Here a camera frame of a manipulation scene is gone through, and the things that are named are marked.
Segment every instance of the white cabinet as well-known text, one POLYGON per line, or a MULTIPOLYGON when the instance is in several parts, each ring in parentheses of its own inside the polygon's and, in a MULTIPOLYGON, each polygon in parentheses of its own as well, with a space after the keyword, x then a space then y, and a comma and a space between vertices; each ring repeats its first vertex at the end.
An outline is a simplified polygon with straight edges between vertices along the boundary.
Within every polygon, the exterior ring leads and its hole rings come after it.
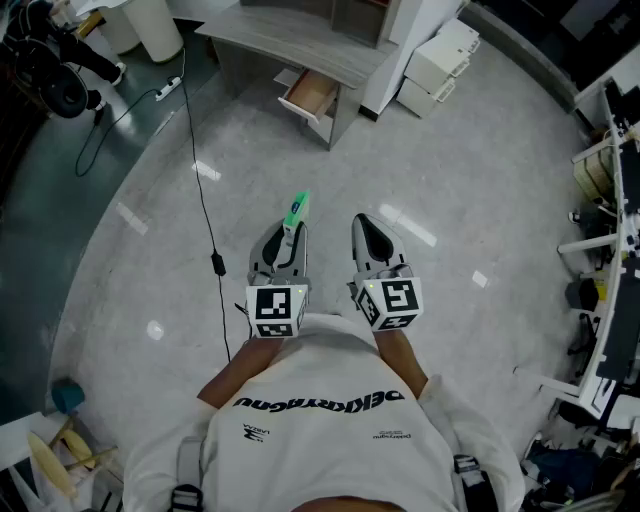
POLYGON ((457 18, 453 18, 442 25, 438 30, 438 35, 448 38, 458 48, 467 50, 470 53, 474 53, 480 45, 480 34, 457 18))
POLYGON ((398 101, 420 117, 427 117, 436 103, 442 103, 455 88, 455 81, 449 78, 436 94, 429 94, 410 78, 405 78, 398 93, 398 101))
POLYGON ((436 35, 413 52, 404 72, 416 84, 435 95, 450 76, 459 76, 468 66, 470 53, 436 35))

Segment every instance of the drawer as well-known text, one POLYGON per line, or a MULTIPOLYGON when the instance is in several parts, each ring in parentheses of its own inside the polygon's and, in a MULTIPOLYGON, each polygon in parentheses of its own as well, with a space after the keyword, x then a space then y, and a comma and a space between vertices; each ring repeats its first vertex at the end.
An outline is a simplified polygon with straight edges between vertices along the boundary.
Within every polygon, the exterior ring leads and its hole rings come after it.
POLYGON ((320 124, 337 95, 338 82, 307 69, 278 101, 299 116, 320 124))

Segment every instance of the logo on shirt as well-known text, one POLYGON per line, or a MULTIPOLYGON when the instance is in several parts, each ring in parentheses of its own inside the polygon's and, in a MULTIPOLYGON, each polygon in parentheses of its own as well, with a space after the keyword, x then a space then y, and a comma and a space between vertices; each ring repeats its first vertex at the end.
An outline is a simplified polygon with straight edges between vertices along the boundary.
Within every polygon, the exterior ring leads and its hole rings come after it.
POLYGON ((264 436, 269 435, 271 432, 262 428, 254 427, 252 425, 242 424, 244 428, 244 437, 250 441, 257 441, 258 443, 264 443, 264 436))
POLYGON ((411 434, 405 434, 402 430, 381 430, 374 439, 411 439, 411 434))
POLYGON ((396 400, 404 400, 404 396, 399 391, 376 391, 362 398, 349 400, 348 402, 338 402, 335 400, 326 400, 320 398, 292 398, 289 401, 267 402, 264 400, 253 400, 251 398, 239 398, 234 407, 243 405, 258 409, 259 411, 281 412, 288 409, 308 409, 318 407, 327 411, 342 412, 346 414, 354 414, 361 411, 368 411, 374 407, 382 405, 384 402, 395 402, 396 400))

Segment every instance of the buckle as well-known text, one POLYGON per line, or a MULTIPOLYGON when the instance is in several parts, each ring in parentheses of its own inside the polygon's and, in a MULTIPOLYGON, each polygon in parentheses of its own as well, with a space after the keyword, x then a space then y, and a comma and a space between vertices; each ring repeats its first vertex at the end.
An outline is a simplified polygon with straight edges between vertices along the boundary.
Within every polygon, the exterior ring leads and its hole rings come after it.
POLYGON ((202 491, 190 484, 176 487, 171 493, 171 508, 169 512, 179 510, 203 512, 202 491))
POLYGON ((469 471, 480 471, 480 464, 470 455, 455 455, 453 457, 453 463, 456 473, 459 475, 462 473, 468 473, 469 471))

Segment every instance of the strap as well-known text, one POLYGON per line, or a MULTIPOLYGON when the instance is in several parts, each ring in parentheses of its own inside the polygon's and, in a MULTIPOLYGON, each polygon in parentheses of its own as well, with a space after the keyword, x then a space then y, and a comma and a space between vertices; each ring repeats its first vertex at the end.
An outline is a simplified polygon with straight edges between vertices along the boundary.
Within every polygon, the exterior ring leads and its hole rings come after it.
POLYGON ((178 448, 178 486, 171 493, 171 511, 203 512, 200 452, 203 440, 185 437, 178 448))
POLYGON ((456 455, 453 460, 456 475, 462 480, 467 510, 498 512, 498 502, 489 475, 480 469, 478 461, 470 455, 456 455))

